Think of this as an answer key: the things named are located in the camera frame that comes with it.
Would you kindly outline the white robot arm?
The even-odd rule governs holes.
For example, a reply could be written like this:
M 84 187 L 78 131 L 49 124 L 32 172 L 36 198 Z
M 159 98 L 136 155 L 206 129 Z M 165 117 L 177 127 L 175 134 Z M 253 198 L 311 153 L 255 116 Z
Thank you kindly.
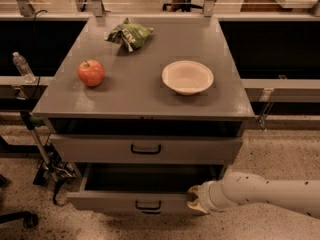
M 270 204 L 320 218 L 319 180 L 270 180 L 255 174 L 231 172 L 188 190 L 189 208 L 208 214 L 256 203 Z

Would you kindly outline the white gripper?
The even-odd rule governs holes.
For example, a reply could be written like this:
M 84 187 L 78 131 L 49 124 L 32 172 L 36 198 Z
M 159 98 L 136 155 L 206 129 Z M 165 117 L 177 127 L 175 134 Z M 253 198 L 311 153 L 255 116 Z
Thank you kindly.
M 199 199 L 188 201 L 187 206 L 190 209 L 202 212 L 203 214 L 208 214 L 208 212 L 220 212 L 230 207 L 219 181 L 207 181 L 201 186 L 194 185 L 188 189 L 187 193 L 193 197 L 198 197 Z

